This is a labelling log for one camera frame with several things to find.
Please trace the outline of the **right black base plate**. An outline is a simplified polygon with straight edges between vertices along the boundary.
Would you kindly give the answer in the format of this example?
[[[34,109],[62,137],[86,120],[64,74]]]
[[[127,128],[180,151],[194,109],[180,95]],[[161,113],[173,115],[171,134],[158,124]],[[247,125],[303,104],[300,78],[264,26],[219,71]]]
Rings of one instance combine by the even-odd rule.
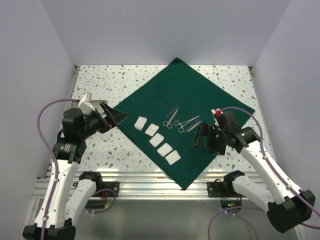
[[[227,198],[229,196],[221,179],[208,181],[206,183],[206,187],[209,198]]]

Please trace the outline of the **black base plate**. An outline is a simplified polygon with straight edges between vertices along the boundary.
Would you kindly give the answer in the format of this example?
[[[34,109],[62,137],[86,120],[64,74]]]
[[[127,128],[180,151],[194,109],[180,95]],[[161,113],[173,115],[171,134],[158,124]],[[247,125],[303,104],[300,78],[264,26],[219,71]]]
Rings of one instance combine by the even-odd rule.
[[[71,198],[80,200],[92,197],[109,197],[117,198],[119,192],[119,183],[118,182],[96,182],[90,179],[82,179],[77,183],[74,183],[75,187]]]
[[[206,183],[206,187],[209,198],[227,198],[229,196],[221,179],[208,181]]]

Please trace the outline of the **steel surgical scissors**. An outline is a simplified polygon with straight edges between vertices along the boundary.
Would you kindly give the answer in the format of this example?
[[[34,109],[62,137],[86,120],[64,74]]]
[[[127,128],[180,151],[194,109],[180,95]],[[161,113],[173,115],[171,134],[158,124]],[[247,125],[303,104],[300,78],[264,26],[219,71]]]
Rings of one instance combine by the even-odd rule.
[[[171,129],[171,128],[173,127],[173,125],[172,125],[172,120],[175,118],[177,112],[178,112],[178,110],[177,110],[174,114],[170,115],[170,116],[169,116],[169,119],[165,120],[165,121],[162,123],[162,125],[163,125],[164,127],[167,127],[168,129]]]

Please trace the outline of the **white gauze pad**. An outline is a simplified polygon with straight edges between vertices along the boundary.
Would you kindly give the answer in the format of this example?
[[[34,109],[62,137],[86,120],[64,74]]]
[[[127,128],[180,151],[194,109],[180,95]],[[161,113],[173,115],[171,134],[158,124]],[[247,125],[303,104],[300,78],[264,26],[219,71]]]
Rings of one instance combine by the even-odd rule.
[[[145,130],[145,134],[147,134],[148,136],[153,137],[156,134],[156,132],[158,131],[158,129],[159,129],[158,125],[155,125],[155,124],[151,123],[149,125],[149,127]]]
[[[157,152],[160,154],[161,157],[165,157],[167,154],[169,154],[173,148],[168,144],[164,143],[158,150]]]
[[[156,148],[162,141],[164,140],[164,137],[159,134],[159,133],[156,133],[149,141],[149,143],[154,147]]]
[[[135,124],[134,124],[134,127],[135,127],[137,130],[141,131],[141,130],[144,128],[146,122],[147,122],[147,118],[146,118],[146,117],[139,116],[138,119],[137,119],[137,121],[136,121]]]
[[[176,163],[181,159],[181,156],[179,155],[177,150],[174,150],[171,153],[169,153],[167,156],[165,156],[165,159],[169,165],[173,165],[174,163]]]

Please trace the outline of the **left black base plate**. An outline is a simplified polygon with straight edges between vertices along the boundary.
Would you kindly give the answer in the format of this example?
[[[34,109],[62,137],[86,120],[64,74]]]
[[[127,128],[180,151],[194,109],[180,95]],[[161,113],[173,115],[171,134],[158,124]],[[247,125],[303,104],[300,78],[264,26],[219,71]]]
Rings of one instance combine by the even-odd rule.
[[[117,198],[119,192],[119,183],[118,182],[96,182],[90,179],[82,179],[77,183],[74,183],[75,187],[71,198],[80,200],[92,197],[109,197]]]

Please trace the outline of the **green surgical drape cloth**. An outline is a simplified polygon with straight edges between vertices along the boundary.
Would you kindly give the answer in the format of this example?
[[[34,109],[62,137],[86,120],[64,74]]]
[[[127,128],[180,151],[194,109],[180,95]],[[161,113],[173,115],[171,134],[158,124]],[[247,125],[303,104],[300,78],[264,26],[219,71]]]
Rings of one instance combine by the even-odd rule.
[[[118,111],[128,114],[118,125],[118,129],[181,189],[186,190],[213,161],[214,156],[209,154],[205,147],[192,148],[196,130],[179,133],[178,126],[171,129],[163,126],[163,122],[170,118],[166,115],[175,106],[179,109],[172,122],[184,122],[199,115],[198,119],[207,124],[213,123],[213,109],[241,108],[241,112],[236,113],[237,121],[241,125],[249,120],[249,115],[253,114],[254,110],[179,58],[174,59],[116,106]],[[134,127],[139,116],[147,118],[142,130]],[[159,133],[164,137],[157,147],[153,147],[149,142],[152,136],[145,134],[150,124],[159,126],[155,134]],[[181,157],[172,165],[157,152],[164,143],[168,143],[172,151],[177,150]]]

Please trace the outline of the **steel tweezers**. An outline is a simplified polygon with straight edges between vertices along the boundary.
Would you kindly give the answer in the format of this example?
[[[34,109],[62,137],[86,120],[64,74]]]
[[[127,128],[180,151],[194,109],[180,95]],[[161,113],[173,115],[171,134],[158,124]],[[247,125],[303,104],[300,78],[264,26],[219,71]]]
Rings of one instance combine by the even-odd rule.
[[[179,109],[179,107],[178,107],[178,106],[175,106],[175,107],[166,115],[166,118],[169,117],[170,115],[174,114],[178,109]]]

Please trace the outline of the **steel hemostat forceps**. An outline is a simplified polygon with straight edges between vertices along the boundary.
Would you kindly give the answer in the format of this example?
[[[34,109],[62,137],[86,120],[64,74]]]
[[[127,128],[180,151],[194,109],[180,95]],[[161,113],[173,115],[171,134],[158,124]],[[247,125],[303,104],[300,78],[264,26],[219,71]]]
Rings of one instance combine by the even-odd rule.
[[[188,125],[193,120],[198,120],[199,116],[200,115],[195,116],[195,117],[193,117],[193,118],[191,118],[189,120],[186,120],[184,122],[179,122],[178,120],[175,120],[173,124],[174,124],[174,126],[179,127],[179,129],[178,129],[179,133],[183,133],[185,131],[185,126]]]

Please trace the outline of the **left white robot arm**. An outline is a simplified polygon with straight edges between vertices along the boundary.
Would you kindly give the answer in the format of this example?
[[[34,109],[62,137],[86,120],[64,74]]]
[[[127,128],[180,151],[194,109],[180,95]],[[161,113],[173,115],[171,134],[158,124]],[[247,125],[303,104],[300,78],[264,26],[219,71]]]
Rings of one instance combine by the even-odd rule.
[[[52,170],[47,191],[33,224],[24,227],[26,240],[73,240],[77,221],[92,196],[106,191],[102,175],[85,171],[70,194],[75,174],[86,151],[86,140],[95,133],[104,134],[122,123],[128,114],[99,103],[101,111],[87,100],[63,113],[62,129],[50,147]]]

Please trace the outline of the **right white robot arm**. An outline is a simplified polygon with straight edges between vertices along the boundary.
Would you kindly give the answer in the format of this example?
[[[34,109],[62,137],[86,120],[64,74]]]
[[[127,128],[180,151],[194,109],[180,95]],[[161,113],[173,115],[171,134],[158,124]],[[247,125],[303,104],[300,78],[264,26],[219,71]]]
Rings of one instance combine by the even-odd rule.
[[[261,187],[236,170],[224,176],[222,189],[227,196],[240,194],[250,199],[267,214],[272,226],[280,233],[311,218],[316,200],[314,194],[310,190],[303,191],[266,150],[261,150],[261,140],[251,127],[217,128],[202,123],[192,146],[201,147],[204,137],[210,154],[224,155],[226,147],[235,149],[266,184],[266,187]]]

